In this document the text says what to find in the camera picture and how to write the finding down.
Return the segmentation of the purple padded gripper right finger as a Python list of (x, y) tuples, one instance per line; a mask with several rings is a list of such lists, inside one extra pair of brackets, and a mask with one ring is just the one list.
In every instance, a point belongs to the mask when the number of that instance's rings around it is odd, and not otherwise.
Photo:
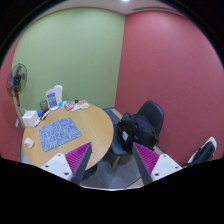
[(168, 154), (159, 155), (138, 143), (133, 144), (132, 154), (144, 185), (182, 169)]

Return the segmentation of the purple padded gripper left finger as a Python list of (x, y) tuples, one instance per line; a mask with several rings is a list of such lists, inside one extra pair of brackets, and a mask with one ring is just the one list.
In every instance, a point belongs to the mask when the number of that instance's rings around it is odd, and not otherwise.
[(79, 185), (91, 154), (92, 144), (86, 143), (67, 154), (57, 153), (42, 166), (42, 169)]

